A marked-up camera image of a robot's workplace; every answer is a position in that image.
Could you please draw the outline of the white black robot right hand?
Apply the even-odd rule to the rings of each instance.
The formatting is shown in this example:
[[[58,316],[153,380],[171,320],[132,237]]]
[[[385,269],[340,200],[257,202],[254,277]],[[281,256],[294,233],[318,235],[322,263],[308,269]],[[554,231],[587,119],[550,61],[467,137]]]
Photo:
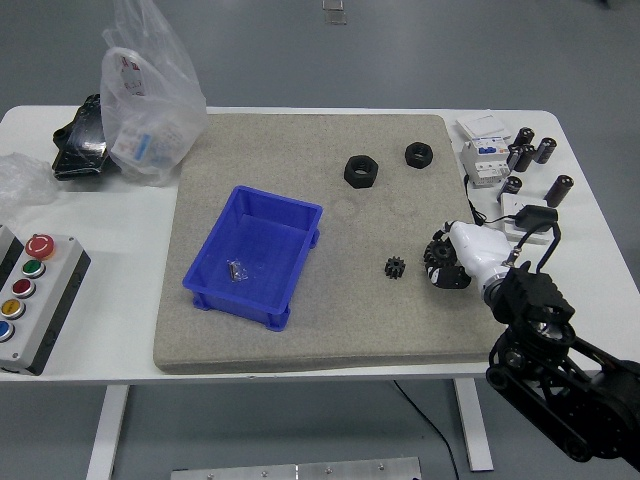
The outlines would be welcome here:
[[[506,276],[510,253],[511,246],[503,232],[454,221],[433,235],[423,258],[434,286],[464,289],[475,281],[484,295]]]

